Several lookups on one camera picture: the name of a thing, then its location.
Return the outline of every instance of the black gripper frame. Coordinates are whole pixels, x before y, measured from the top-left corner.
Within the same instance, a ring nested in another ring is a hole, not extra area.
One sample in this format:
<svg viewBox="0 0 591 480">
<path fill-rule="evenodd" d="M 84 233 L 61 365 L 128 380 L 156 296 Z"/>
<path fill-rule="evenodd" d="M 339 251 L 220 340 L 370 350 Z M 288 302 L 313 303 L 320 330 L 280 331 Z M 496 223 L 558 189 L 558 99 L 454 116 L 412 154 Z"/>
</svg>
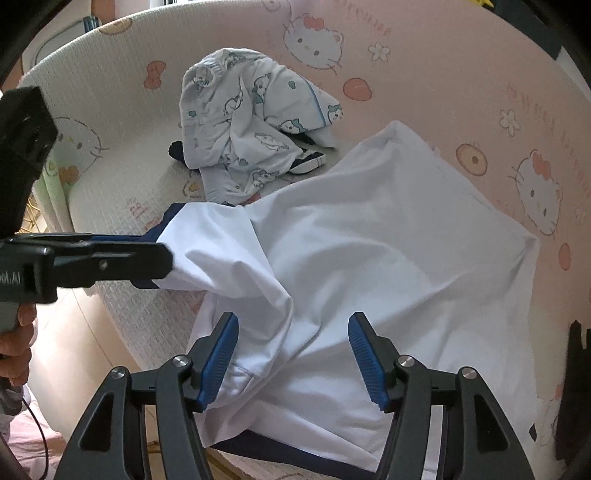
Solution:
<svg viewBox="0 0 591 480">
<path fill-rule="evenodd" d="M 366 316 L 353 315 L 385 373 L 394 412 L 375 480 L 420 480 L 431 406 L 443 405 L 437 480 L 535 480 L 523 448 L 479 373 L 430 370 L 376 335 Z"/>
<path fill-rule="evenodd" d="M 20 282 L 0 288 L 0 301 L 52 303 L 57 287 L 103 280 L 164 278 L 173 268 L 166 245 L 140 237 L 92 233 L 24 233 L 0 240 L 0 264 Z"/>
<path fill-rule="evenodd" d="M 212 334 L 197 340 L 187 355 L 145 372 L 114 368 L 78 422 L 55 480 L 151 480 L 145 405 L 156 405 L 167 479 L 213 480 L 193 413 L 202 413 L 219 389 L 206 391 L 211 385 L 202 382 L 212 352 L 219 342 L 231 347 L 213 365 L 223 374 L 237 340 L 238 320 L 226 312 Z"/>
</svg>

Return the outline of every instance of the navy blue trim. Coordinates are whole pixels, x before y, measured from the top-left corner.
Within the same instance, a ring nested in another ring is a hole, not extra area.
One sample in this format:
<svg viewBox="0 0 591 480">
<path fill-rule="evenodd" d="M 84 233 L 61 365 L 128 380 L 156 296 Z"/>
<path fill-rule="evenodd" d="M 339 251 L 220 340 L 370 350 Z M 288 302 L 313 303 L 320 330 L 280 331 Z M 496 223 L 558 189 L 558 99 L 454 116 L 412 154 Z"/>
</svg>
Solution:
<svg viewBox="0 0 591 480">
<path fill-rule="evenodd" d="M 170 220 L 172 220 L 185 205 L 186 203 L 173 203 L 170 207 L 168 207 L 166 212 L 164 212 L 162 221 L 158 225 L 153 226 L 142 236 L 130 236 L 129 238 L 133 238 L 132 241 L 134 242 L 157 242 L 160 235 L 162 235 L 162 232 L 164 232 L 164 229 L 170 223 Z M 142 290 L 153 290 L 155 288 L 158 288 L 156 283 L 154 283 L 152 280 L 148 280 L 145 278 L 140 278 L 139 280 L 131 280 L 131 284 L 135 288 L 141 288 Z"/>
<path fill-rule="evenodd" d="M 139 235 L 93 235 L 92 242 L 141 242 Z"/>
<path fill-rule="evenodd" d="M 287 463 L 341 480 L 372 480 L 375 476 L 374 472 L 368 472 L 348 463 L 312 455 L 250 430 L 245 430 L 233 439 L 216 443 L 212 445 L 212 448 L 256 460 Z"/>
</svg>

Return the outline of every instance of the blue gripper pad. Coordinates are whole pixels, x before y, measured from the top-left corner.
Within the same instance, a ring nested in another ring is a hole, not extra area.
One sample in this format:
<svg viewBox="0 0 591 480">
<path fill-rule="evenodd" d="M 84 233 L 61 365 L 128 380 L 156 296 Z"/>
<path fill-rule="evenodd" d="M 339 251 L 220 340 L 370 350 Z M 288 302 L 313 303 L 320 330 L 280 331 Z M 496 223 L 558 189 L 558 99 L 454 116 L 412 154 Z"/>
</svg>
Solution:
<svg viewBox="0 0 591 480">
<path fill-rule="evenodd" d="M 203 410 L 213 402 L 226 375 L 230 359 L 238 341 L 238 317 L 233 313 L 223 327 L 222 333 L 217 339 L 212 353 L 203 366 L 201 376 L 201 389 L 197 402 Z"/>
<path fill-rule="evenodd" d="M 353 349 L 359 370 L 361 370 L 361 376 L 365 387 L 368 389 L 369 397 L 372 402 L 378 405 L 380 410 L 384 411 L 389 402 L 386 389 L 386 373 L 357 315 L 357 313 L 354 313 L 349 318 L 349 343 Z"/>
</svg>

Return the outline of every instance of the white cloth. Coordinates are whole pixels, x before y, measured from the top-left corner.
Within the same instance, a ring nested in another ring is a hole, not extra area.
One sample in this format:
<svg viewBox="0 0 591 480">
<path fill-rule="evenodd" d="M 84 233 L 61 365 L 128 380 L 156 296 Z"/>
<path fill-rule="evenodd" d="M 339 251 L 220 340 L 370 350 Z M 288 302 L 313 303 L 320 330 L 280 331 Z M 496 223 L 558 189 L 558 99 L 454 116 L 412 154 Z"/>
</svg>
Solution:
<svg viewBox="0 0 591 480">
<path fill-rule="evenodd" d="M 531 443 L 538 240 L 405 125 L 247 207 L 187 204 L 158 240 L 174 252 L 160 287 L 209 290 L 190 343 L 224 311 L 240 321 L 219 396 L 197 416 L 204 445 L 251 429 L 375 470 L 391 416 L 371 402 L 349 345 L 357 311 L 429 368 L 475 367 Z M 439 455 L 431 425 L 425 478 Z"/>
<path fill-rule="evenodd" d="M 183 155 L 199 168 L 206 199 L 238 205 L 302 155 L 289 137 L 306 133 L 335 147 L 338 101 L 273 59 L 245 48 L 218 50 L 183 77 Z"/>
</svg>

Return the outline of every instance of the human hand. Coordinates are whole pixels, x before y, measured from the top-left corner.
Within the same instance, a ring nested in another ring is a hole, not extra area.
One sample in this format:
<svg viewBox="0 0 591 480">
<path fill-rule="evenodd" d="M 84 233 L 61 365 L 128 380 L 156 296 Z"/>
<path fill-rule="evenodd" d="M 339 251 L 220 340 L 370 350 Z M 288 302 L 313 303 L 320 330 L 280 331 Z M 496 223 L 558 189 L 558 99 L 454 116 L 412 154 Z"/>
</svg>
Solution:
<svg viewBox="0 0 591 480">
<path fill-rule="evenodd" d="M 0 377 L 9 379 L 15 387 L 24 385 L 29 378 L 29 345 L 35 333 L 33 321 L 36 316 L 34 304 L 21 305 L 18 308 L 18 328 L 0 335 L 0 354 L 7 357 L 0 360 Z"/>
</svg>

